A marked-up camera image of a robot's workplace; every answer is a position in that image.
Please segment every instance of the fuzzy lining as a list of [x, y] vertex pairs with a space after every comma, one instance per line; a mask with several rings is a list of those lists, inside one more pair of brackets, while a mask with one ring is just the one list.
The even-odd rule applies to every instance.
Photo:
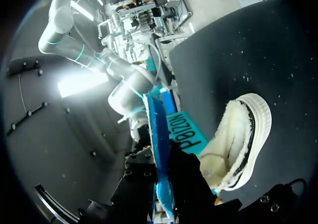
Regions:
[[240, 167], [251, 136], [251, 122], [245, 104], [230, 101], [215, 137], [200, 153], [200, 170], [210, 188], [219, 192], [235, 184], [244, 168], [234, 176]]

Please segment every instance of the white shoe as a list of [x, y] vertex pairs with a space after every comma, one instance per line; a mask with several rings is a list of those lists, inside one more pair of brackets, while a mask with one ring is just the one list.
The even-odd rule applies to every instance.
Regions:
[[266, 101], [250, 93], [230, 101], [215, 137], [200, 153], [200, 170], [216, 192], [243, 186], [272, 126]]

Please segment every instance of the white robotic arm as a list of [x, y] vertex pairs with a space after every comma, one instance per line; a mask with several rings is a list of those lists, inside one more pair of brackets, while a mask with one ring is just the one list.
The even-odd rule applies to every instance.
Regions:
[[49, 23], [39, 40], [39, 50], [44, 54], [61, 55], [88, 68], [99, 71], [106, 69], [119, 80], [108, 102], [117, 113], [124, 116], [124, 120], [129, 119], [132, 138], [138, 142], [138, 129], [148, 124], [142, 97], [153, 88], [155, 78], [146, 69], [131, 65], [108, 49], [98, 54], [81, 41], [68, 36], [74, 26], [71, 1], [52, 1]]

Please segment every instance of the teal sign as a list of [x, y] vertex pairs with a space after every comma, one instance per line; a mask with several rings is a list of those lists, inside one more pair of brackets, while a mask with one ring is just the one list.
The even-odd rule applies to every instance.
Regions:
[[208, 144], [202, 133], [184, 112], [176, 112], [167, 115], [170, 139], [181, 144], [181, 149], [186, 153], [194, 153], [199, 156], [200, 152]]

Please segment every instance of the black stripe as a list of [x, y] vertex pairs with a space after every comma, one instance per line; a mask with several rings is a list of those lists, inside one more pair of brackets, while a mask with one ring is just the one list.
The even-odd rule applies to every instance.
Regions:
[[[234, 172], [234, 176], [237, 175], [239, 172], [242, 171], [242, 169], [246, 166], [247, 164], [247, 161], [248, 161], [248, 157], [249, 157], [249, 154], [250, 154], [250, 151], [251, 151], [251, 148], [252, 148], [252, 144], [253, 144], [253, 140], [254, 140], [254, 135], [255, 135], [255, 118], [254, 118], [254, 115], [253, 115], [253, 112], [252, 110], [242, 101], [240, 101], [241, 104], [244, 104], [248, 110], [248, 116], [249, 116], [249, 120], [251, 122], [251, 136], [249, 138], [249, 142], [248, 142], [248, 145], [247, 145], [247, 152], [243, 158], [243, 161], [242, 163], [240, 164], [240, 166], [237, 168], [237, 170], [235, 170]], [[235, 182], [234, 185], [230, 186], [230, 188], [233, 188], [237, 185], [237, 183], [239, 182], [240, 180], [240, 177], [241, 175], [239, 176], [239, 178], [237, 179], [237, 181]]]

